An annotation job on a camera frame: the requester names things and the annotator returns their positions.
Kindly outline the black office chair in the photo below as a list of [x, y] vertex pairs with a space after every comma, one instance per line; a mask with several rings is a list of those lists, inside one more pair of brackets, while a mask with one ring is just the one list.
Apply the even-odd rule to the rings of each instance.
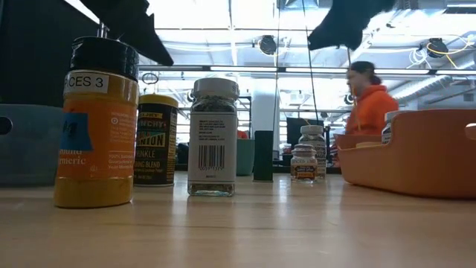
[[188, 166], [189, 144], [179, 143], [176, 145], [176, 170], [186, 170]]

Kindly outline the black upright block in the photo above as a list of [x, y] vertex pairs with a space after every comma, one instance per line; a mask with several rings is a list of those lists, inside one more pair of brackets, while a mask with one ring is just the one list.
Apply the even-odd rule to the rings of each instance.
[[254, 181], [273, 182], [273, 135], [271, 130], [254, 133]]

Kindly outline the black curtain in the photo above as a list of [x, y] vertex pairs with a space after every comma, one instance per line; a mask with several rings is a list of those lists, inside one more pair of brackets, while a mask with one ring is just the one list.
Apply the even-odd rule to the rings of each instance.
[[65, 0], [0, 0], [0, 103], [61, 107], [71, 44], [98, 28]]

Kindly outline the ribbed ventilation duct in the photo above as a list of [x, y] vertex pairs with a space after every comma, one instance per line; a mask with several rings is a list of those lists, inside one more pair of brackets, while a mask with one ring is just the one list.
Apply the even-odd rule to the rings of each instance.
[[397, 100], [399, 105], [405, 105], [408, 102], [416, 100], [432, 92], [441, 90], [450, 86], [454, 79], [448, 75], [439, 75], [428, 79], [414, 81], [400, 86], [392, 91], [390, 95]]

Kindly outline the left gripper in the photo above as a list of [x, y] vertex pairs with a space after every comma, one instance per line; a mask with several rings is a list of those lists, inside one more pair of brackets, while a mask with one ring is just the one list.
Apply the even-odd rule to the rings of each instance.
[[155, 33], [153, 17], [146, 16], [147, 0], [80, 0], [109, 28], [110, 39], [118, 39], [139, 54], [163, 66], [174, 61]]

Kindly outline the black aluminium table frame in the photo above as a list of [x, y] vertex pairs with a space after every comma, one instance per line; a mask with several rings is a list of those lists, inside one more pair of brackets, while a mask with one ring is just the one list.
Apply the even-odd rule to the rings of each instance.
[[[175, 171], [187, 171], [187, 164], [176, 164]], [[282, 165], [274, 165], [273, 166], [274, 173], [289, 173], [290, 167], [289, 166], [282, 166]], [[328, 167], [327, 168], [328, 174], [341, 174], [340, 167]]]

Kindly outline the turmeric jar with black lid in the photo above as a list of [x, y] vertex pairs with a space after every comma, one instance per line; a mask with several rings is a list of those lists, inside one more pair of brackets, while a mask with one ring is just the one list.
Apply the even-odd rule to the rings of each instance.
[[131, 201], [138, 60], [134, 48], [117, 40], [73, 41], [64, 79], [55, 206], [102, 208]]

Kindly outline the person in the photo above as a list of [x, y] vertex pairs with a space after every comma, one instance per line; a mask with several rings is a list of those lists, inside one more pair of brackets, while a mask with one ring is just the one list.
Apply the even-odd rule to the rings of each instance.
[[388, 94], [387, 87], [368, 61], [356, 61], [347, 71], [347, 85], [354, 97], [345, 129], [346, 135], [381, 135], [385, 114], [399, 109], [398, 102]]

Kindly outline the black monitor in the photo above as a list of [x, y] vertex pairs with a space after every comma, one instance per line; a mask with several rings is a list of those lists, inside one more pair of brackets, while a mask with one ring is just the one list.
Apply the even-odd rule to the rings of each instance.
[[315, 120], [315, 119], [304, 119], [304, 118], [287, 118], [286, 119], [286, 143], [290, 144], [292, 148], [295, 147], [296, 144], [299, 144], [298, 139], [300, 138], [300, 128], [305, 125], [320, 125], [324, 127], [324, 122]]

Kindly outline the yellow-lid crunchy onion jar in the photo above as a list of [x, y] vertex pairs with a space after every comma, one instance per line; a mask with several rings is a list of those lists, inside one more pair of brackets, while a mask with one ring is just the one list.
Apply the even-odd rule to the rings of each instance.
[[154, 94], [139, 97], [135, 139], [135, 185], [174, 184], [177, 116], [176, 99]]

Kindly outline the small round glass jar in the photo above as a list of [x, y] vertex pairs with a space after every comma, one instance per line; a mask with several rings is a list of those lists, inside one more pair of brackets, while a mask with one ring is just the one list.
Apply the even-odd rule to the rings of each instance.
[[314, 182], [317, 176], [318, 161], [316, 151], [310, 144], [296, 144], [292, 150], [291, 178], [296, 182]]

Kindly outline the orange plastic bin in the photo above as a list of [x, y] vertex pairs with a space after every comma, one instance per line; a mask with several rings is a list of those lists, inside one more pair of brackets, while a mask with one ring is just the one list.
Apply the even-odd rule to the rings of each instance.
[[403, 112], [391, 140], [337, 135], [341, 174], [350, 184], [416, 197], [476, 200], [476, 109]]

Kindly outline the white building column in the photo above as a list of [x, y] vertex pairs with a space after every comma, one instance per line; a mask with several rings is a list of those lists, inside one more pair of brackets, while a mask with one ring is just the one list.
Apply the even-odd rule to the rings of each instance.
[[273, 131], [272, 139], [277, 143], [278, 99], [276, 96], [276, 80], [257, 79], [251, 94], [251, 123], [253, 132], [258, 130]]

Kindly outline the long ceiling light strip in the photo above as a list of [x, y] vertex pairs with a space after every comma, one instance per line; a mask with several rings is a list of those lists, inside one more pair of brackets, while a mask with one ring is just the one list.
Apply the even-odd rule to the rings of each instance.
[[[142, 71], [227, 71], [227, 72], [278, 72], [278, 73], [318, 73], [344, 74], [346, 68], [306, 68], [306, 67], [246, 67], [246, 66], [139, 66]], [[406, 69], [377, 68], [376, 74], [388, 75], [476, 75], [473, 69]]]

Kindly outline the teal plastic bin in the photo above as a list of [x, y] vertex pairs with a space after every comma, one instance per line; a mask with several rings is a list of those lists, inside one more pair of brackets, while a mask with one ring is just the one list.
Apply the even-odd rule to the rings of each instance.
[[254, 139], [237, 140], [237, 176], [250, 176], [254, 168]]

